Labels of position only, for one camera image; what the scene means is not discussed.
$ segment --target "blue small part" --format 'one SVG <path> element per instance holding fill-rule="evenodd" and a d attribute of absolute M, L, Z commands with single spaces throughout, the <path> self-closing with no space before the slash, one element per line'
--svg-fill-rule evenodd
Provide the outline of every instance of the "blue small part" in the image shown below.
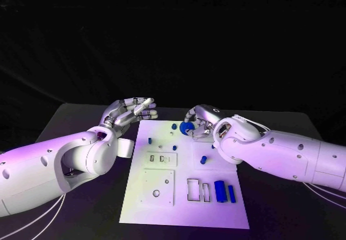
<path fill-rule="evenodd" d="M 215 185 L 217 201 L 218 203 L 225 203 L 228 201 L 225 182 L 215 181 L 214 185 Z"/>
<path fill-rule="evenodd" d="M 231 203 L 237 202 L 237 196 L 235 196 L 235 191 L 234 191 L 234 186 L 228 186 L 228 191 L 230 191 L 230 197 L 231 197 Z"/>
<path fill-rule="evenodd" d="M 189 122 L 184 121 L 181 123 L 179 129 L 181 129 L 182 134 L 188 136 L 186 130 L 195 130 L 195 125 L 191 121 Z"/>
<path fill-rule="evenodd" d="M 208 161 L 208 157 L 207 157 L 207 156 L 204 156 L 204 157 L 202 157 L 202 159 L 201 159 L 201 163 L 202 163 L 202 164 L 205 164 L 205 163 L 207 163 L 207 161 Z"/>

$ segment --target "table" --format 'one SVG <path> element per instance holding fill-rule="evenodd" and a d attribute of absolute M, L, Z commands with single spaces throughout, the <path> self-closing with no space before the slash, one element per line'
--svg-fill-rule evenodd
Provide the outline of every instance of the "table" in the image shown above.
<path fill-rule="evenodd" d="M 97 126 L 107 106 L 64 104 L 47 125 L 38 142 L 87 131 Z M 158 107 L 159 120 L 184 120 L 189 108 Z M 322 139 L 306 114 L 225 110 L 271 129 Z M 136 141 L 139 123 L 124 138 Z M 300 182 L 282 179 L 238 165 L 250 230 L 120 223 L 132 159 L 117 158 L 110 172 L 67 194 L 60 215 L 38 239 L 188 240 L 188 239 L 345 239 L 346 210 L 322 199 Z M 26 225 L 57 200 L 38 208 L 0 218 L 0 235 Z M 13 239 L 32 239 L 55 215 L 52 211 Z"/>

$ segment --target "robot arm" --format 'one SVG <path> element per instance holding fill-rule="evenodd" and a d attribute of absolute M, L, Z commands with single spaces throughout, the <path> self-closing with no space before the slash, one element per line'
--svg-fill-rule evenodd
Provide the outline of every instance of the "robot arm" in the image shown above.
<path fill-rule="evenodd" d="M 221 115 L 218 108 L 198 105 L 186 114 L 195 115 L 199 127 L 188 129 L 195 138 L 212 134 L 214 146 L 233 164 L 246 161 L 256 169 L 284 179 L 328 186 L 346 192 L 346 147 L 310 137 L 270 130 L 235 115 Z"/>
<path fill-rule="evenodd" d="M 88 131 L 19 147 L 0 155 L 0 217 L 21 213 L 106 174 L 116 157 L 130 158 L 130 123 L 158 118 L 153 98 L 116 101 Z M 64 174 L 62 165 L 74 169 Z"/>

